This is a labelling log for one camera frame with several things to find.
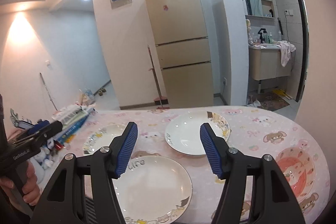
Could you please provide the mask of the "bathroom vanity cabinet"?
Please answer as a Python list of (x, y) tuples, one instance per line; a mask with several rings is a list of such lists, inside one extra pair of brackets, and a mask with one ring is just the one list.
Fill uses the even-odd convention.
[(249, 46), (249, 76), (256, 80), (286, 77), (291, 74), (291, 61), (281, 65), (281, 50), (278, 46)]

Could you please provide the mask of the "bathroom floor mat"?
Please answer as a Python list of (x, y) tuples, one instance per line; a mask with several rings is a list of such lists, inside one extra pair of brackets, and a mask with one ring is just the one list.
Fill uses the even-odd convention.
[(274, 92), (261, 93), (257, 97), (260, 102), (259, 108), (269, 111), (276, 111), (289, 106), (289, 103)]

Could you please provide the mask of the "white life plate front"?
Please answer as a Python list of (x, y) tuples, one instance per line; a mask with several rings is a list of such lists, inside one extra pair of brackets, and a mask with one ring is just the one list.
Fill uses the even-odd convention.
[(187, 170), (163, 156), (131, 159), (113, 185), (126, 223), (173, 223), (193, 194)]

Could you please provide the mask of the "white cartoon plate back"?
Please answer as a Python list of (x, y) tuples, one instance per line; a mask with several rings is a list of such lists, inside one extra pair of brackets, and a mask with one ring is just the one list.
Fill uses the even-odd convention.
[(228, 140), (231, 128), (228, 121), (217, 113), (199, 110), (189, 111), (173, 119), (165, 129), (165, 140), (175, 151), (189, 156), (205, 154), (201, 139), (200, 128), (208, 123), (216, 136)]

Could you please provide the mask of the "white cartoon plate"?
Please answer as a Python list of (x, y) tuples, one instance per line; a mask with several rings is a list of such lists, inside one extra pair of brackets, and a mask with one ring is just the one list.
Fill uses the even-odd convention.
[(200, 128), (208, 123), (216, 136), (228, 140), (231, 128), (228, 121), (217, 113), (199, 110), (189, 111), (173, 119), (165, 129), (165, 140), (175, 151), (189, 156), (205, 154), (201, 139)]
[(115, 123), (99, 128), (87, 137), (83, 144), (83, 154), (91, 155), (101, 147), (109, 146), (115, 137), (123, 133), (125, 128), (126, 125)]

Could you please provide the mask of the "white mop stick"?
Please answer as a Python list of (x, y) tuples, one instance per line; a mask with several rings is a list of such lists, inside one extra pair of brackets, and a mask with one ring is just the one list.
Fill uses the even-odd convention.
[(47, 95), (49, 97), (50, 102), (52, 103), (52, 106), (54, 107), (55, 111), (58, 111), (58, 108), (56, 107), (54, 99), (52, 98), (52, 95), (51, 95), (51, 93), (50, 93), (50, 91), (49, 91), (49, 89), (46, 85), (45, 79), (44, 79), (43, 74), (41, 72), (39, 73), (39, 77), (41, 78), (42, 84), (45, 87), (45, 90), (47, 92)]

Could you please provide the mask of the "pink white towel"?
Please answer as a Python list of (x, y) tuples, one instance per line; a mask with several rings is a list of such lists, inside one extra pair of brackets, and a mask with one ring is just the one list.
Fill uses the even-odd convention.
[(281, 52), (281, 65), (282, 67), (286, 67), (291, 60), (291, 54), (296, 51), (296, 47), (286, 40), (277, 42), (277, 45)]

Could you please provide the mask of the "pink strawberry bowl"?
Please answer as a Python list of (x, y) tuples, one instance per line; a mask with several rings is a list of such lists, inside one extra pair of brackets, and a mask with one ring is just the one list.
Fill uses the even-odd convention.
[(298, 147), (281, 151), (276, 162), (287, 179), (298, 202), (307, 198), (315, 180), (315, 166), (312, 157)]

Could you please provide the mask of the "pink cartoon tablecloth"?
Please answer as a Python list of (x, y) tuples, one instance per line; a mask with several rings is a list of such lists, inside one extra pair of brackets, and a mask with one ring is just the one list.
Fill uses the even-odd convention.
[(271, 111), (252, 107), (216, 106), (195, 109), (137, 110), (137, 111), (93, 111), (86, 122), (62, 144), (53, 158), (53, 165), (45, 170), (40, 183), (44, 188), (66, 154), (76, 157), (83, 154), (87, 137), (99, 128), (110, 124), (134, 122), (138, 137), (131, 159), (142, 156), (163, 156), (178, 162), (190, 176), (193, 194), (191, 202), (173, 223), (210, 223), (215, 215), (224, 181), (215, 175), (206, 154), (189, 156), (171, 148), (165, 140), (165, 129), (175, 118), (189, 111), (206, 110), (224, 117), (231, 128), (226, 143), (244, 155), (261, 158), (277, 155), (286, 148), (298, 147), (313, 159), (315, 180), (307, 198), (299, 203), (306, 223), (313, 223), (322, 213), (329, 199), (330, 175), (325, 156), (314, 138), (294, 121)]

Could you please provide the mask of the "black sliding door frame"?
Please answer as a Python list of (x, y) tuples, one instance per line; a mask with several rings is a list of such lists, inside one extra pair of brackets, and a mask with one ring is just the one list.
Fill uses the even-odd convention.
[(309, 30), (307, 22), (307, 14), (304, 0), (298, 0), (299, 12), (302, 25), (302, 65), (299, 78), (298, 92), (295, 101), (302, 99), (303, 91), (306, 85), (307, 67), (309, 63)]

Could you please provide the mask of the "stack of books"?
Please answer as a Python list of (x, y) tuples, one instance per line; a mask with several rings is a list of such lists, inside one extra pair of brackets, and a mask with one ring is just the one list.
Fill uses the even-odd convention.
[(95, 110), (95, 106), (95, 104), (89, 106), (74, 104), (57, 111), (51, 119), (60, 121), (63, 128), (53, 137), (54, 141), (64, 144), (84, 124), (90, 113)]

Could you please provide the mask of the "beige three-door refrigerator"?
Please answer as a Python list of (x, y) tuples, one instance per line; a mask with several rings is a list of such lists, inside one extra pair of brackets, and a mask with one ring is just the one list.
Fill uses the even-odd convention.
[(209, 38), (201, 0), (145, 0), (171, 108), (213, 105)]

